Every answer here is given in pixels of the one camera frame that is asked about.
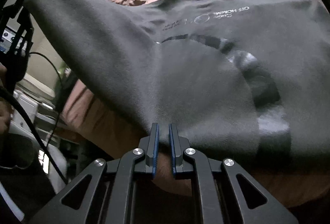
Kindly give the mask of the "person's left hand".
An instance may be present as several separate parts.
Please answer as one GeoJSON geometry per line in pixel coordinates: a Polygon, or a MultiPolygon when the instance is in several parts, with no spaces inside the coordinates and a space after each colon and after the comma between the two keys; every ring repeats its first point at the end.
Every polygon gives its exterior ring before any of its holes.
{"type": "Polygon", "coordinates": [[[11,105],[8,104],[3,98],[1,98],[1,110],[0,110],[0,134],[3,135],[8,131],[11,122],[11,105]]]}

